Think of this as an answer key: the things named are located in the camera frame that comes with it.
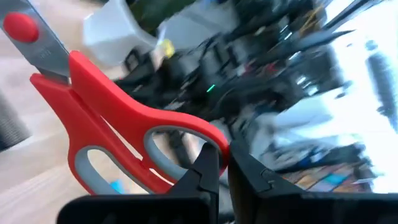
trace scissor blade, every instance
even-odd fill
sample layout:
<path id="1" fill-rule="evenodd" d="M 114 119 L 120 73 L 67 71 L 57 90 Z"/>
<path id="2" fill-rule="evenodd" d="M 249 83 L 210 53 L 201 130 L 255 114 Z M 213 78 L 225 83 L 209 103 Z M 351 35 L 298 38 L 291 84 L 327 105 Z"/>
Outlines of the scissor blade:
<path id="1" fill-rule="evenodd" d="M 36 41 L 19 42 L 7 33 L 4 29 L 4 19 L 10 12 L 23 13 L 33 19 L 39 30 L 39 37 Z M 0 0 L 0 21 L 1 29 L 30 64 L 46 77 L 68 83 L 70 76 L 69 53 L 28 0 Z"/>

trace green light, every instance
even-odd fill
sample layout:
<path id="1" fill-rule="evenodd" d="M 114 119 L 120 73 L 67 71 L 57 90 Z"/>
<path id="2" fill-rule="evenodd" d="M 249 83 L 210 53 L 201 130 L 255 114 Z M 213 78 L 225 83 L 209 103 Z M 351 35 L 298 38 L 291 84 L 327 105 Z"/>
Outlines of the green light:
<path id="1" fill-rule="evenodd" d="M 212 84 L 212 86 L 206 91 L 207 93 L 210 92 L 212 89 L 214 89 L 216 85 Z"/>

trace scissors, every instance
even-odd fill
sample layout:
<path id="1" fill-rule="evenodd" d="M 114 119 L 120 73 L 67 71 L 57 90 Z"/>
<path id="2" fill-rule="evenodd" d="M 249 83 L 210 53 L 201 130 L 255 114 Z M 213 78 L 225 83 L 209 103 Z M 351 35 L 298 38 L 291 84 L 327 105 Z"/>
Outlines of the scissors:
<path id="1" fill-rule="evenodd" d="M 132 99 L 82 53 L 69 53 L 28 0 L 0 0 L 0 19 L 11 42 L 40 72 L 33 74 L 30 82 L 66 128 L 69 168 L 89 193 L 118 194 L 91 165 L 88 151 L 92 149 L 107 154 L 148 192 L 166 193 L 171 185 L 165 180 L 175 183 L 187 170 L 170 161 L 156 146 L 152 133 L 161 129 L 185 131 L 208 141 L 220 153 L 220 174 L 225 170 L 229 146 L 220 130 L 195 116 L 153 109 Z M 142 160 L 130 152 L 107 123 Z"/>

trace white container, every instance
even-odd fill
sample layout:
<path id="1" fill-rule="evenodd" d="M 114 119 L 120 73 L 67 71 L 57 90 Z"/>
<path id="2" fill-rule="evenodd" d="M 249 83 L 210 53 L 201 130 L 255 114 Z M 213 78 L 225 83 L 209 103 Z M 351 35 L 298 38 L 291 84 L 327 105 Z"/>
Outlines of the white container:
<path id="1" fill-rule="evenodd" d="M 126 0 L 109 0 L 83 21 L 83 44 L 107 66 L 117 66 L 136 48 L 146 53 L 157 39 L 143 31 L 133 17 Z"/>

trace wooden surface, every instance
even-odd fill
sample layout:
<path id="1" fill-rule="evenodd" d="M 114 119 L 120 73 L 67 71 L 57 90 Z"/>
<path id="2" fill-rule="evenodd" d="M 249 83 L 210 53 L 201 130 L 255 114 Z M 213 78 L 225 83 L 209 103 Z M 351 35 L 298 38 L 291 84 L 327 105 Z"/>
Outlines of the wooden surface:
<path id="1" fill-rule="evenodd" d="M 68 49 L 82 50 L 81 23 L 99 7 L 79 0 L 31 0 Z M 0 153 L 0 223 L 55 223 L 59 210 L 87 192 L 67 166 L 68 136 L 48 104 L 29 82 L 29 65 L 0 32 L 0 91 L 27 125 L 31 137 Z M 109 77 L 121 68 L 102 68 Z M 102 153 L 90 152 L 108 181 L 122 179 L 127 192 L 144 193 Z"/>

